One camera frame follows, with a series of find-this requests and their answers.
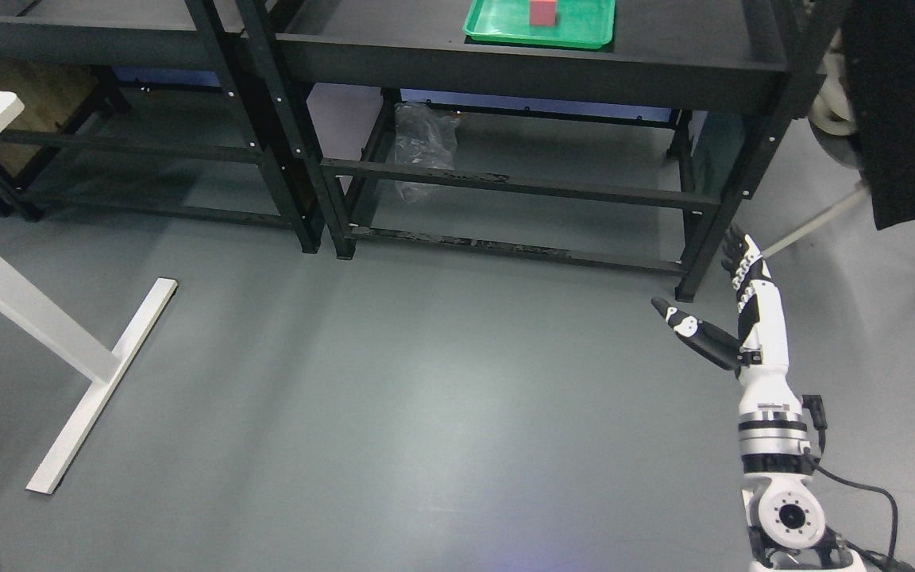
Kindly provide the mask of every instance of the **hanging coat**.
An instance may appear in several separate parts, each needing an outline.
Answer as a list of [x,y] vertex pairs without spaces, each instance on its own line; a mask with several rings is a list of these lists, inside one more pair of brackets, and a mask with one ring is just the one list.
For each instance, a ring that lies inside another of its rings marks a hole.
[[853,0],[842,30],[880,230],[915,219],[915,0]]

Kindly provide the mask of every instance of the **red block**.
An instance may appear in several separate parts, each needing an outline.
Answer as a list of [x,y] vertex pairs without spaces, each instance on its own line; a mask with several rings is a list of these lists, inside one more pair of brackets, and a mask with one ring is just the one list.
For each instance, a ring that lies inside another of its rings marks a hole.
[[529,0],[530,25],[556,25],[556,0]]

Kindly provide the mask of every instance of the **robotic hand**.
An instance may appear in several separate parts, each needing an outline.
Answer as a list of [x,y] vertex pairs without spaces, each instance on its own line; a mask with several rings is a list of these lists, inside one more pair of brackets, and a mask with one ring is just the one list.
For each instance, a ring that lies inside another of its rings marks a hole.
[[789,349],[782,301],[753,240],[735,227],[723,248],[723,267],[736,290],[740,340],[711,323],[687,315],[662,298],[658,309],[676,336],[743,386],[740,399],[740,458],[743,506],[755,561],[749,572],[766,570],[865,570],[859,555],[824,523],[824,510],[807,489],[813,464],[802,410],[824,428],[820,396],[801,404],[786,383]]

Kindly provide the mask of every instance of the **black cord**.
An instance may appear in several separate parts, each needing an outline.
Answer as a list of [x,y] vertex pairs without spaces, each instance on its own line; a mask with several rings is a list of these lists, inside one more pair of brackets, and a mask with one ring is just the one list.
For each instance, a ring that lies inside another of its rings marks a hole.
[[[879,495],[885,496],[889,500],[889,504],[892,504],[892,535],[889,536],[889,554],[887,555],[885,561],[885,568],[882,568],[885,572],[890,572],[892,570],[892,564],[894,562],[894,556],[896,556],[896,536],[899,533],[899,506],[896,504],[896,497],[892,496],[892,493],[887,492],[885,489],[880,488],[880,486],[864,485],[861,482],[849,481],[849,479],[838,477],[832,472],[828,472],[820,464],[817,464],[817,460],[810,454],[810,448],[803,450],[803,457],[810,463],[815,470],[820,471],[825,477],[831,478],[832,481],[839,482],[841,485],[852,486],[853,489],[861,489],[861,491],[869,491],[872,493],[879,493]],[[847,543],[853,550],[858,551],[860,554],[868,553],[868,551],[859,549],[853,543]]]

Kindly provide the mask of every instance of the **gray floor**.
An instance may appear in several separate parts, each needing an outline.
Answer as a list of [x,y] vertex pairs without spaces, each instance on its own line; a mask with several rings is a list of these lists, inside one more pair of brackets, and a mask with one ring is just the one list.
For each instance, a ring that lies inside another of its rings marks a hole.
[[[334,109],[368,116],[375,98],[320,87],[328,155],[353,155],[366,128]],[[665,144],[599,137],[652,157]],[[552,162],[540,153],[512,165]],[[619,173],[609,159],[555,168],[671,178],[671,165]],[[190,195],[255,183],[211,169],[164,176]],[[796,123],[739,220],[770,243],[854,180]],[[489,232],[503,211],[518,217],[497,232],[513,238],[620,250],[657,230],[639,253],[676,249],[665,214],[448,196],[414,205],[413,224]],[[396,204],[384,195],[385,220]],[[458,211],[460,223],[447,216]],[[324,240],[305,256],[269,229],[84,210],[0,218],[0,254],[106,343],[156,276],[180,282],[51,497],[23,485],[86,385],[0,316],[0,570],[747,569],[739,388],[649,307],[674,280],[374,243],[346,263]],[[875,232],[863,205],[772,269],[791,384],[828,405],[824,464],[896,493],[899,557],[915,565],[915,223]],[[733,322],[721,271],[689,309]],[[885,546],[883,499],[814,489],[836,529]]]

